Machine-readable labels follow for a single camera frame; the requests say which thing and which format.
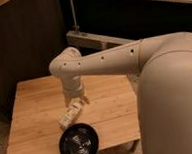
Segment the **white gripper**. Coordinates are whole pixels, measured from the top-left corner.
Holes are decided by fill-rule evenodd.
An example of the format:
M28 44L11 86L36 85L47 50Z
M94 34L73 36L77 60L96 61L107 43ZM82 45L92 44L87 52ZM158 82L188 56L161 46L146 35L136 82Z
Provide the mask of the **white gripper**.
M76 82L75 84L71 83L70 85L64 83L62 85L62 91L64 93L64 99L67 108L75 103L75 101L73 100L74 98L81 99L82 103L89 104L89 99L84 96L84 85L81 82Z

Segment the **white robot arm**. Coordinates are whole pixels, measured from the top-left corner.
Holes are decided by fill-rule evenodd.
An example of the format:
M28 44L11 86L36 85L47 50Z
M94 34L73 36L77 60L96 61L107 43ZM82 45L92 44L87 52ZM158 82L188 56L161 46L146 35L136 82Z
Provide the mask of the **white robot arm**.
M86 56L69 46L49 70L61 80L66 101L83 96L83 75L136 76L143 154L192 154L191 32L147 37Z

